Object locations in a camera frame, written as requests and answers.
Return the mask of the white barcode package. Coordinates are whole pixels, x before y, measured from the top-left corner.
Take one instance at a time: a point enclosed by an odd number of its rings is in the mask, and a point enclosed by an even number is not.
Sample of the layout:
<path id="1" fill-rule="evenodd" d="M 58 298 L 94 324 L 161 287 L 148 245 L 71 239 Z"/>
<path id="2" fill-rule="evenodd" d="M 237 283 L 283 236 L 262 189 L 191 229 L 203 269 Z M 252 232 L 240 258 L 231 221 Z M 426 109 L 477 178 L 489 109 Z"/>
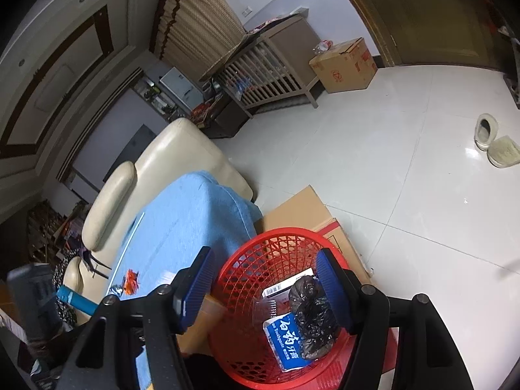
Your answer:
<path id="1" fill-rule="evenodd" d="M 301 277 L 313 277 L 313 268 L 307 268 L 294 276 L 288 277 L 279 283 L 276 283 L 270 287 L 265 288 L 261 296 L 262 298 L 272 298 L 280 293 L 289 290 Z"/>

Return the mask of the flat cardboard under basket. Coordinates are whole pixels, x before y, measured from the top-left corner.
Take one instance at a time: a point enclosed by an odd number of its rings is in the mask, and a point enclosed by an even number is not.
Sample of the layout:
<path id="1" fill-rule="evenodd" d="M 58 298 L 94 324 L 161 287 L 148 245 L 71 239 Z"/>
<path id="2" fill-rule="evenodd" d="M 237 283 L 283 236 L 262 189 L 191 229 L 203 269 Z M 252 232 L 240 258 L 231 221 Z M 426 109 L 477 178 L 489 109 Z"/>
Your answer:
<path id="1" fill-rule="evenodd" d="M 338 386 L 354 339 L 340 333 L 331 352 L 308 367 L 283 372 L 253 315 L 255 303 L 281 283 L 316 267 L 319 249 L 328 247 L 340 266 L 363 284 L 371 282 L 338 220 L 311 187 L 302 189 L 255 223 L 257 235 L 222 267 L 196 322 L 178 336 L 187 357 L 207 355 L 223 371 L 253 389 L 332 389 Z"/>

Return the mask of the wooden door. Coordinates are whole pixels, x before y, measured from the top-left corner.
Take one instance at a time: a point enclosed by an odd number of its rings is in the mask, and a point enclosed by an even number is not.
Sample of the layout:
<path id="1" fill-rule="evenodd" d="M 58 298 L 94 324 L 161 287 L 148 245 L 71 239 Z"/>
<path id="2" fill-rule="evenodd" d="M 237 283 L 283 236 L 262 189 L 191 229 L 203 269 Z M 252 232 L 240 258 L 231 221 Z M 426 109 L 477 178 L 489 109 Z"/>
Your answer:
<path id="1" fill-rule="evenodd" d="M 513 72 L 509 38 L 490 0 L 350 0 L 383 64 L 448 64 Z"/>

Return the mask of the beige curtain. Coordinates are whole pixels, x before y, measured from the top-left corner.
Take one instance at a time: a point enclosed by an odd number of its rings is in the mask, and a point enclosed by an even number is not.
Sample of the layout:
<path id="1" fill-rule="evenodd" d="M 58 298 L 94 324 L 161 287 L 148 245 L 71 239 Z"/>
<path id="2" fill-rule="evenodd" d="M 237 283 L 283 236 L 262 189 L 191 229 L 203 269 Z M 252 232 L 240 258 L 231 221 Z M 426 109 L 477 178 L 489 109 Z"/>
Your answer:
<path id="1" fill-rule="evenodd" d="M 245 35 L 226 0 L 159 0 L 150 51 L 197 83 L 213 74 Z"/>

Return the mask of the cardboard box by door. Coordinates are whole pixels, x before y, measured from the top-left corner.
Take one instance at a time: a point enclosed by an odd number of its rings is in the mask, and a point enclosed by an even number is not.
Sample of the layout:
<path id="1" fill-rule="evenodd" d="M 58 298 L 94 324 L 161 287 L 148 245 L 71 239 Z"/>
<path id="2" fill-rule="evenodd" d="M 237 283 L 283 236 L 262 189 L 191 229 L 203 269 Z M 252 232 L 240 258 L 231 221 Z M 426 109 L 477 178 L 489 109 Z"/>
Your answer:
<path id="1" fill-rule="evenodd" d="M 308 64 L 327 93 L 364 90 L 378 70 L 362 37 L 335 45 Z"/>

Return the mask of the cream leather sofa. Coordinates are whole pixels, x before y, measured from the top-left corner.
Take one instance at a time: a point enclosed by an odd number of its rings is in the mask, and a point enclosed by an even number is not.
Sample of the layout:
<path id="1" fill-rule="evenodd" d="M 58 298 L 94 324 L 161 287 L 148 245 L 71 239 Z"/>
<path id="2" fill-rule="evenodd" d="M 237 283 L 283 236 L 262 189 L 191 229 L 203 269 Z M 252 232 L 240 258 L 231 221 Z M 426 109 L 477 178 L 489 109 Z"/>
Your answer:
<path id="1" fill-rule="evenodd" d="M 216 144 L 187 119 L 163 129 L 136 162 L 125 161 L 110 175 L 86 215 L 81 238 L 86 249 L 115 271 L 116 255 L 135 216 L 184 174 L 207 171 L 217 182 L 251 201 L 254 191 Z"/>

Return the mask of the clear plastic clamshell container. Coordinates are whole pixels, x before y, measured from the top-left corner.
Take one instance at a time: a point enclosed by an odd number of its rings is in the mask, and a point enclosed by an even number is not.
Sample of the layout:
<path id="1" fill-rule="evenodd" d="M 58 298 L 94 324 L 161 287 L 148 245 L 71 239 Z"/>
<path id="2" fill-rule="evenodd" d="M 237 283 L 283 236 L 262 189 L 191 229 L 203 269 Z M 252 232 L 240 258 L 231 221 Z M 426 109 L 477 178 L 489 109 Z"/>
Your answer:
<path id="1" fill-rule="evenodd" d="M 255 300 L 252 304 L 252 324 L 254 326 L 261 326 L 268 319 L 273 319 L 289 312 L 290 306 L 287 302 L 279 301 L 274 298 Z"/>

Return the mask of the white thin rod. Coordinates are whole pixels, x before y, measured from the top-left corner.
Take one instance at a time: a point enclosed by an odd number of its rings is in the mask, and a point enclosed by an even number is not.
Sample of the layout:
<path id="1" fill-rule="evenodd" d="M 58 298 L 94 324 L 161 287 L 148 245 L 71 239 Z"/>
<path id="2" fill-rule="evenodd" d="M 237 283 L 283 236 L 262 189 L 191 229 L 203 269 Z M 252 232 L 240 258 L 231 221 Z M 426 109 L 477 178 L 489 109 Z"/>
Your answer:
<path id="1" fill-rule="evenodd" d="M 109 289 L 114 285 L 115 279 L 117 276 L 117 272 L 123 262 L 124 256 L 128 250 L 128 247 L 139 228 L 140 224 L 142 223 L 143 218 L 145 217 L 145 212 L 142 210 L 140 213 L 137 214 L 137 216 L 132 221 L 128 231 L 126 231 L 123 239 L 123 243 L 121 244 L 120 249 L 118 250 L 117 256 L 115 257 L 115 267 L 112 268 L 111 276 L 109 277 L 109 284 L 107 293 L 109 293 Z"/>

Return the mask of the torn blue foil wrapper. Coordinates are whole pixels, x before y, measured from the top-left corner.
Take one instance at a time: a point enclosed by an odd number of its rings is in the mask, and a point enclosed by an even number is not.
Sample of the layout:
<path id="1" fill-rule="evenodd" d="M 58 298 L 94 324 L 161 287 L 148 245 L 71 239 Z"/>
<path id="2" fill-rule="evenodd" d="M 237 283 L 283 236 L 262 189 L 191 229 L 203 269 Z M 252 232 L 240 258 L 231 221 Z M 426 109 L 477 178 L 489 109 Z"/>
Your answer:
<path id="1" fill-rule="evenodd" d="M 124 291 L 123 291 L 123 286 L 119 285 L 119 284 L 114 284 L 112 285 L 110 288 L 109 288 L 109 294 L 111 295 L 116 295 L 118 296 L 118 298 L 121 298 L 121 296 L 123 295 Z"/>

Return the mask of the blue toothpaste box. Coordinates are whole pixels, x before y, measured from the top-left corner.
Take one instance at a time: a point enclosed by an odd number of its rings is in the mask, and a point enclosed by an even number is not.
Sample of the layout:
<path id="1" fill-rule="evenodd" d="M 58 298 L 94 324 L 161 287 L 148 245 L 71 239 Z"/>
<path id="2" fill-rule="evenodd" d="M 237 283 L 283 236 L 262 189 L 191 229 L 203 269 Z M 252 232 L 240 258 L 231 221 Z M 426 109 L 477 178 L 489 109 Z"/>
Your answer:
<path id="1" fill-rule="evenodd" d="M 266 320 L 263 332 L 282 372 L 300 370 L 311 364 L 301 355 L 301 333 L 292 313 Z"/>

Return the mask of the blue table cloth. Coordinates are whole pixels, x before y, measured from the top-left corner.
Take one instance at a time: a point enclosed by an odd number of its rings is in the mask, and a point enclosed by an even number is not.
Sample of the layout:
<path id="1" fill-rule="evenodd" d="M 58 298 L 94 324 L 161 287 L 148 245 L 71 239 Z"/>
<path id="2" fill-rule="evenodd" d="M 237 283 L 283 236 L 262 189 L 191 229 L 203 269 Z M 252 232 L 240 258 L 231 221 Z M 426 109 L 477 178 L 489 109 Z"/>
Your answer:
<path id="1" fill-rule="evenodd" d="M 182 175 L 142 210 L 145 217 L 114 283 L 122 285 L 131 268 L 138 273 L 139 287 L 135 295 L 123 293 L 121 301 L 143 298 L 171 283 L 204 247 L 213 254 L 209 283 L 214 283 L 227 260 L 256 236 L 255 222 L 262 217 L 256 205 L 206 171 Z"/>

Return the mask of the wooden baby crib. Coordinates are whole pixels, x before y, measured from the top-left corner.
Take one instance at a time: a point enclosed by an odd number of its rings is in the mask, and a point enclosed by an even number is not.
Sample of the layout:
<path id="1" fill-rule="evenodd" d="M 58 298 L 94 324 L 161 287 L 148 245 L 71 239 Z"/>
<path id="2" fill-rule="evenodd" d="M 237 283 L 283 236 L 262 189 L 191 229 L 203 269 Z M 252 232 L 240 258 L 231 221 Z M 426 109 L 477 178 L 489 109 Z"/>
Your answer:
<path id="1" fill-rule="evenodd" d="M 304 16 L 274 19 L 243 35 L 200 79 L 216 79 L 247 116 L 262 106 L 295 97 L 317 108 L 312 89 L 318 78 L 309 61 L 319 42 Z"/>

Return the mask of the black plastic bag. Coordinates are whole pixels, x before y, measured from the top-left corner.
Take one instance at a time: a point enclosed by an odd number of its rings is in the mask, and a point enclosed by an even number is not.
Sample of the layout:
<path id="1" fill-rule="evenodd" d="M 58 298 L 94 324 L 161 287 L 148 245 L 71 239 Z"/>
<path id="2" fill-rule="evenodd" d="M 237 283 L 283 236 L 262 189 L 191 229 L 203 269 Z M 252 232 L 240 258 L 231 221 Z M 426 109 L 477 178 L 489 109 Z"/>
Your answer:
<path id="1" fill-rule="evenodd" d="M 323 358 L 332 350 L 340 333 L 323 286 L 315 277 L 301 277 L 292 285 L 288 299 L 300 331 L 301 357 L 308 361 Z"/>

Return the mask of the red plastic trash basket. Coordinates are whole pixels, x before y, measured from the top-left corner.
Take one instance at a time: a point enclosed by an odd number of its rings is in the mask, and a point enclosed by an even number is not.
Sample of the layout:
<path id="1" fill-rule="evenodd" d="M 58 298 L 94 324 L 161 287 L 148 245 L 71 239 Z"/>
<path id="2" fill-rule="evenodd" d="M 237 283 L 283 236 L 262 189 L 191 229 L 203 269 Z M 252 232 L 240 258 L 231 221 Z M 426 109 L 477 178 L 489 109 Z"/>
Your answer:
<path id="1" fill-rule="evenodd" d="M 242 245 L 224 264 L 212 295 L 225 307 L 208 337 L 219 367 L 247 389 L 337 389 L 354 339 L 341 332 L 331 351 L 300 370 L 282 372 L 263 332 L 252 324 L 252 304 L 262 291 L 307 268 L 316 271 L 319 250 L 329 248 L 339 265 L 348 263 L 325 237 L 300 227 L 266 231 Z M 274 299 L 289 304 L 289 290 Z"/>

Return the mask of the white air conditioner unit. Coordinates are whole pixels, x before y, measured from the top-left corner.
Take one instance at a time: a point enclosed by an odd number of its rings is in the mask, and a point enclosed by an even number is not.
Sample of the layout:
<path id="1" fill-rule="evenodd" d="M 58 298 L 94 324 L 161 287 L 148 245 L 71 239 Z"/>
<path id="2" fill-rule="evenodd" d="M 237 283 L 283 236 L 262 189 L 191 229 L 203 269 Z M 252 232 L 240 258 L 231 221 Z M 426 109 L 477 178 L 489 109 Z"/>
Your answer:
<path id="1" fill-rule="evenodd" d="M 203 94 L 176 68 L 163 75 L 160 84 L 189 112 L 203 103 Z"/>

